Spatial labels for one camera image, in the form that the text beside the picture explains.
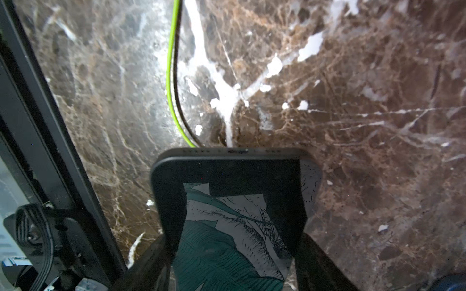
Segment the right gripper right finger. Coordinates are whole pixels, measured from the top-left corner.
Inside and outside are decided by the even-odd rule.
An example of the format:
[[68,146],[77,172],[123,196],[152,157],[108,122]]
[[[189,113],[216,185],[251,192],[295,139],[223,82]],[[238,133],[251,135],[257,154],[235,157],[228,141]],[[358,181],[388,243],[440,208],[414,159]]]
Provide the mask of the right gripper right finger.
[[300,291],[358,291],[307,234],[298,243],[295,264]]

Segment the black smartphone blue edge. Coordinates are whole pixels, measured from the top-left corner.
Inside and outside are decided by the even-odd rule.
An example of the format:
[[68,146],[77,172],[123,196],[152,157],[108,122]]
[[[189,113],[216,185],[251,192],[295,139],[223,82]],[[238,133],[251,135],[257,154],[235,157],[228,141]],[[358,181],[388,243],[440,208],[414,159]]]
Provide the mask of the black smartphone blue edge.
[[453,274],[436,280],[428,291],[466,291],[466,275]]

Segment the green wired earphones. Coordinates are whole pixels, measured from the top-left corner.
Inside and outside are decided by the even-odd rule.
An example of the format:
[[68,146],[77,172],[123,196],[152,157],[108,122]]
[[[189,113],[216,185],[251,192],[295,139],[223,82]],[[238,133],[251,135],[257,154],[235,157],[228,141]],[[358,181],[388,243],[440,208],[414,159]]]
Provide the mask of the green wired earphones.
[[185,121],[183,121],[183,126],[180,123],[178,118],[182,119],[182,110],[181,106],[176,104],[175,89],[177,88],[177,81],[174,78],[175,74],[175,44],[177,39],[177,29],[178,29],[178,19],[180,15],[180,6],[181,1],[175,0],[173,3],[172,17],[171,17],[171,27],[169,30],[169,39],[168,39],[168,52],[167,52],[167,65],[166,65],[166,97],[167,104],[169,107],[169,112],[171,114],[172,121],[174,122],[178,133],[184,139],[184,141],[191,148],[199,147],[198,143],[195,142],[195,139],[191,133],[186,133],[189,129],[189,126]]

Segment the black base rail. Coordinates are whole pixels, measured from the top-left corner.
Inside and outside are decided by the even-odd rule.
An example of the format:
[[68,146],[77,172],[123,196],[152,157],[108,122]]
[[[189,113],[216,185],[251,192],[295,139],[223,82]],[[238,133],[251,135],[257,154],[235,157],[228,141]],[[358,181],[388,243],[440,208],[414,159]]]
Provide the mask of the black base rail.
[[127,270],[12,1],[1,2],[1,270],[23,291],[109,291]]

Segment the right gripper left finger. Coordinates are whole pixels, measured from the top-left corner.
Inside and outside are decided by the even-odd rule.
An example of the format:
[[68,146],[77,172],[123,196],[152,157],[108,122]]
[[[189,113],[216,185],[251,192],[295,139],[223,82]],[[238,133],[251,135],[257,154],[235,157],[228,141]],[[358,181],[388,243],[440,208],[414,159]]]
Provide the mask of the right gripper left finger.
[[168,291],[173,253],[165,235],[156,239],[112,286],[113,291]]

